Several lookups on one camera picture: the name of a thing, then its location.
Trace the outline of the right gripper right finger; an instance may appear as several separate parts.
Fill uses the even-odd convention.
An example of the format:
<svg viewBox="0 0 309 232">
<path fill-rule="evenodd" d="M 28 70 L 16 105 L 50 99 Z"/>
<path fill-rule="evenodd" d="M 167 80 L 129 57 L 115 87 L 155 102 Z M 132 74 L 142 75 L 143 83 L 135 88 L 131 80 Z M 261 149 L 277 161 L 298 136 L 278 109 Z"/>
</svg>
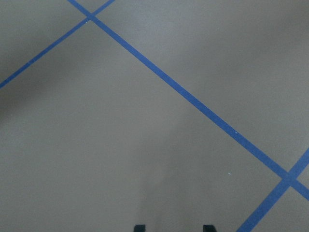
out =
<svg viewBox="0 0 309 232">
<path fill-rule="evenodd" d="M 213 225 L 203 225 L 203 232 L 216 232 L 216 228 Z"/>
</svg>

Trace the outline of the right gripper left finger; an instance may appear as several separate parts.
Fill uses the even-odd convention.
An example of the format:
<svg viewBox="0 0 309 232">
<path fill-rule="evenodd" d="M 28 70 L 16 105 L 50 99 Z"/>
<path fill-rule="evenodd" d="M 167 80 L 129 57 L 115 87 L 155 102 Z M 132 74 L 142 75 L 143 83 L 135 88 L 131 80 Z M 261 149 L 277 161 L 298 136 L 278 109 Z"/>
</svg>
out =
<svg viewBox="0 0 309 232">
<path fill-rule="evenodd" d="M 146 225 L 137 224 L 134 226 L 134 232 L 146 232 Z"/>
</svg>

